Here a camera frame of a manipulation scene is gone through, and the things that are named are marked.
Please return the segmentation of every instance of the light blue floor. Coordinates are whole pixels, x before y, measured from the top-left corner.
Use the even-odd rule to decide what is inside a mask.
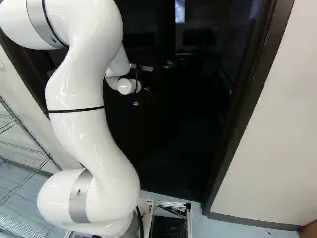
[[[160,201],[188,202],[145,191],[141,191],[141,197]],[[202,215],[199,203],[191,203],[193,209],[193,238],[299,238],[297,232],[211,220]]]

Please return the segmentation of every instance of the cable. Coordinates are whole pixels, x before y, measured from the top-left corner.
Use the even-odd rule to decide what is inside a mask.
[[[143,222],[142,222],[142,216],[141,212],[137,206],[137,213],[138,213],[138,218],[139,218],[139,223],[140,223],[140,238],[144,238],[144,228],[143,228]]]

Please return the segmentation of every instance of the door frame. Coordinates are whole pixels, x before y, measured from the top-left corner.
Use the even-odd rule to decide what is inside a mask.
[[[261,0],[202,202],[208,215],[270,72],[295,0]]]

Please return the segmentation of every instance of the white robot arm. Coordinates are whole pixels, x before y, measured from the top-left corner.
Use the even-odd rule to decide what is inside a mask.
[[[130,226],[138,175],[106,122],[103,78],[130,70],[113,0],[5,0],[0,27],[21,46],[69,51],[46,85],[55,134],[86,169],[61,171],[38,195],[43,217],[62,228],[119,237]]]

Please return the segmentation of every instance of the metal base stand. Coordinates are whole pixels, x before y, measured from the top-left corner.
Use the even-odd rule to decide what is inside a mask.
[[[174,229],[174,232],[177,233],[179,231],[179,234],[174,233],[173,236],[177,235],[177,237],[180,238],[192,238],[192,208],[190,203],[140,199],[138,208],[142,215],[144,238],[161,237],[161,234],[164,234],[166,237],[166,235],[170,233],[170,230],[165,231],[159,223],[162,224],[163,221],[165,224],[168,224],[170,219],[173,219],[174,221],[178,220],[177,224],[179,225],[176,230]],[[92,236],[68,232],[64,238],[82,237]],[[140,230],[138,230],[136,237],[140,237]]]

